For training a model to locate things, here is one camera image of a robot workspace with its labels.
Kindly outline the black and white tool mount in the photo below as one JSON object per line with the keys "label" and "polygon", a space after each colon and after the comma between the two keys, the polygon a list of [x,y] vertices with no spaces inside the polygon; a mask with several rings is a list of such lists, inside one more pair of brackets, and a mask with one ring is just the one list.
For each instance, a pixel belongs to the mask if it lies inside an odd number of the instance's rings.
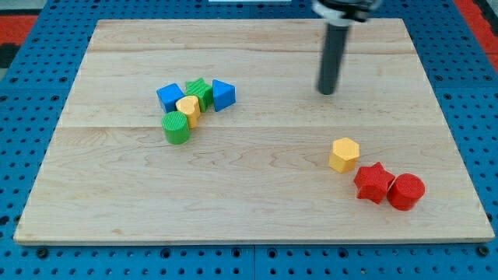
{"label": "black and white tool mount", "polygon": [[382,4],[382,0],[313,0],[312,10],[333,26],[364,23]]}

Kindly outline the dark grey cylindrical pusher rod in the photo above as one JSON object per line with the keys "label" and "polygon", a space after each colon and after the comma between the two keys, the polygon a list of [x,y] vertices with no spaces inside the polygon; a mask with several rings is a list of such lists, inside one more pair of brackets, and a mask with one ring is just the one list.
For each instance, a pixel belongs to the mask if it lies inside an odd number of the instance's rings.
{"label": "dark grey cylindrical pusher rod", "polygon": [[349,26],[328,24],[326,27],[317,78],[317,90],[321,94],[331,95],[335,92],[348,32]]}

